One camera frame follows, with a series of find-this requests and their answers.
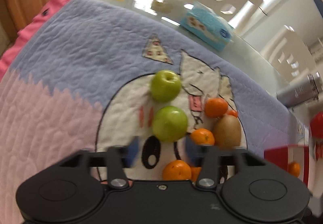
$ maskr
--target pink fabric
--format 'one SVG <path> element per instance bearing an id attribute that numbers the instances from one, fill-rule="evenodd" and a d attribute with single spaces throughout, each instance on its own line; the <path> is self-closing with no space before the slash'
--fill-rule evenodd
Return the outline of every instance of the pink fabric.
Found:
<path id="1" fill-rule="evenodd" d="M 103 108 L 68 89 L 51 94 L 42 82 L 7 72 L 0 91 L 0 223 L 23 222 L 15 201 L 18 186 L 71 153 L 94 151 Z"/>
<path id="2" fill-rule="evenodd" d="M 49 20 L 56 12 L 58 12 L 70 0 L 50 0 L 41 9 L 41 12 L 34 17 L 33 22 L 18 32 L 18 38 L 10 49 L 8 49 L 0 59 L 0 81 L 9 68 L 10 64 L 22 50 L 25 44 L 39 30 L 39 28 Z M 43 16 L 42 13 L 49 9 L 48 14 Z"/>

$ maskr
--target green apple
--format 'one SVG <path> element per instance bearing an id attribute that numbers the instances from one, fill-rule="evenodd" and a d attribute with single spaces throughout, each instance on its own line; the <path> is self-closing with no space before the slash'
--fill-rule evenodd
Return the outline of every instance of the green apple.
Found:
<path id="1" fill-rule="evenodd" d="M 150 84 L 152 98 L 163 103 L 174 100 L 180 93 L 180 89 L 180 77 L 169 70 L 162 70 L 156 73 Z"/>
<path id="2" fill-rule="evenodd" d="M 175 106 L 166 106 L 158 110 L 152 121 L 152 132 L 164 142 L 175 142 L 186 135 L 187 116 Z"/>

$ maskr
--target metal screw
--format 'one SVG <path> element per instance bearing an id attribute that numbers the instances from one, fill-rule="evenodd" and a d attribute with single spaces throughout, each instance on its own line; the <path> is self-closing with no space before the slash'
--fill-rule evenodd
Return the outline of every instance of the metal screw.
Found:
<path id="1" fill-rule="evenodd" d="M 203 187 L 211 187 L 214 185 L 214 181 L 210 178 L 202 178 L 200 181 L 199 181 L 199 185 L 200 186 L 203 186 Z"/>
<path id="2" fill-rule="evenodd" d="M 159 190 L 166 190 L 167 186 L 166 185 L 160 185 L 160 186 L 158 186 L 158 189 Z"/>
<path id="3" fill-rule="evenodd" d="M 126 181 L 124 179 L 116 178 L 111 181 L 111 185 L 115 187 L 123 187 L 126 185 Z"/>

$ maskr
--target table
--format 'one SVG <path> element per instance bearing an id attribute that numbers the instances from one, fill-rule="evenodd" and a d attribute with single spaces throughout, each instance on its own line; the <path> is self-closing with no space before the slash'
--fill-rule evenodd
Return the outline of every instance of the table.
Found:
<path id="1" fill-rule="evenodd" d="M 255 49 L 237 35 L 222 52 L 218 52 L 194 34 L 179 26 L 187 9 L 182 0 L 102 0 L 127 8 L 167 25 L 203 45 L 228 61 L 261 85 L 270 94 L 288 86 L 288 82 Z"/>

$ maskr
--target blue tissue package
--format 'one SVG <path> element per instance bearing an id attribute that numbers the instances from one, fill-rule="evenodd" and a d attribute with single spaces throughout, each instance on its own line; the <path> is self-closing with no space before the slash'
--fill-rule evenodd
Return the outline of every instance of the blue tissue package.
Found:
<path id="1" fill-rule="evenodd" d="M 194 3 L 180 24 L 220 52 L 232 39 L 233 29 L 226 20 L 198 2 Z"/>

